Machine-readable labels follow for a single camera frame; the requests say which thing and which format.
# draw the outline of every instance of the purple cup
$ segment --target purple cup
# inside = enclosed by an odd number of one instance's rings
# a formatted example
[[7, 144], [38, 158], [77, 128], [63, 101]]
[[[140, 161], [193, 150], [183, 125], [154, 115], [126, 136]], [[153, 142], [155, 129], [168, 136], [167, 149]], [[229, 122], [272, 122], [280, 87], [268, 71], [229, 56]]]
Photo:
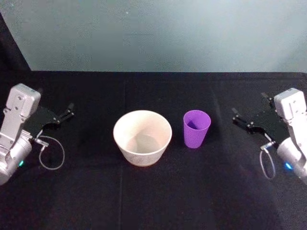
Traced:
[[188, 111], [183, 116], [184, 143], [191, 149], [201, 146], [211, 124], [208, 114], [201, 110]]

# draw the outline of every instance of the cup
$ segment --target cup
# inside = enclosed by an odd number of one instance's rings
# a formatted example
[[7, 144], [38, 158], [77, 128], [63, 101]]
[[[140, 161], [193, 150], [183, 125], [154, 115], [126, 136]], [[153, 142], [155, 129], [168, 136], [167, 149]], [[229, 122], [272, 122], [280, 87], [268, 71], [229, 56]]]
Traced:
[[201, 110], [191, 110], [183, 116], [183, 124], [184, 143], [187, 147], [196, 149], [201, 146], [211, 124], [211, 119]]
[[171, 140], [172, 128], [160, 114], [137, 110], [116, 122], [113, 137], [127, 161], [145, 167], [161, 158]]

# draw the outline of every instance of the black tablecloth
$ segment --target black tablecloth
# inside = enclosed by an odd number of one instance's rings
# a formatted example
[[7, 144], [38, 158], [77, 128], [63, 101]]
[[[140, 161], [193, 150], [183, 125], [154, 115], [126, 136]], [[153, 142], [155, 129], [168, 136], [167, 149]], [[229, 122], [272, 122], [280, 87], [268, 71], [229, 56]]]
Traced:
[[[307, 229], [307, 186], [273, 154], [277, 176], [259, 164], [262, 136], [232, 124], [231, 108], [248, 117], [267, 105], [261, 92], [306, 92], [301, 73], [0, 72], [0, 105], [22, 82], [43, 88], [40, 104], [76, 116], [48, 131], [66, 150], [64, 166], [48, 171], [34, 148], [0, 187], [1, 229]], [[152, 110], [171, 124], [160, 161], [129, 164], [117, 148], [115, 122], [133, 110]], [[188, 149], [182, 117], [206, 111], [204, 144]], [[53, 159], [60, 159], [55, 151]]]

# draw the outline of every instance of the wire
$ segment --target wire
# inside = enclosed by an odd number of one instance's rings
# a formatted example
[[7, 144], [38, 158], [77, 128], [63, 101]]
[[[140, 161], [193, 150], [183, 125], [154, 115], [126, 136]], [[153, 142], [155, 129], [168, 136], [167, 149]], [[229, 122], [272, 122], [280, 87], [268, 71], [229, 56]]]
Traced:
[[65, 150], [64, 150], [64, 147], [62, 146], [62, 144], [61, 144], [57, 139], [52, 138], [52, 137], [49, 137], [49, 136], [40, 136], [40, 138], [48, 138], [48, 139], [51, 139], [51, 140], [56, 141], [56, 142], [61, 146], [62, 151], [63, 151], [63, 160], [62, 160], [62, 163], [61, 163], [59, 166], [55, 167], [55, 168], [49, 168], [49, 167], [47, 167], [47, 166], [42, 162], [42, 153], [43, 153], [44, 150], [41, 150], [40, 153], [39, 153], [39, 156], [38, 156], [38, 159], [39, 159], [40, 164], [41, 164], [45, 169], [48, 169], [48, 170], [57, 170], [57, 169], [59, 169], [60, 167], [62, 167], [63, 164], [64, 164], [64, 161], [65, 161]]
[[262, 153], [263, 153], [263, 150], [261, 150], [260, 152], [260, 155], [259, 155], [259, 160], [260, 160], [260, 165], [261, 165], [261, 169], [262, 169], [262, 172], [264, 174], [264, 176], [268, 179], [268, 180], [272, 180], [275, 175], [276, 175], [276, 170], [275, 170], [275, 165], [274, 165], [274, 162], [273, 162], [273, 159], [269, 153], [269, 151], [264, 148], [264, 151], [265, 153], [268, 155], [269, 159], [270, 159], [270, 162], [271, 162], [271, 166], [272, 166], [272, 169], [273, 169], [273, 176], [272, 177], [269, 177], [268, 174], [266, 173], [265, 169], [264, 169], [264, 166], [263, 166], [263, 162], [262, 162]]

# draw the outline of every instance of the gray wall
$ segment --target gray wall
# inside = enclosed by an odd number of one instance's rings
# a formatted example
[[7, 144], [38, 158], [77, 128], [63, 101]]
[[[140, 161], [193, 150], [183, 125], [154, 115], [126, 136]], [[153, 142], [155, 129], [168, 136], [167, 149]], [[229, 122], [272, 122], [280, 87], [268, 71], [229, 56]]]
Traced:
[[33, 70], [307, 72], [306, 0], [2, 0]]

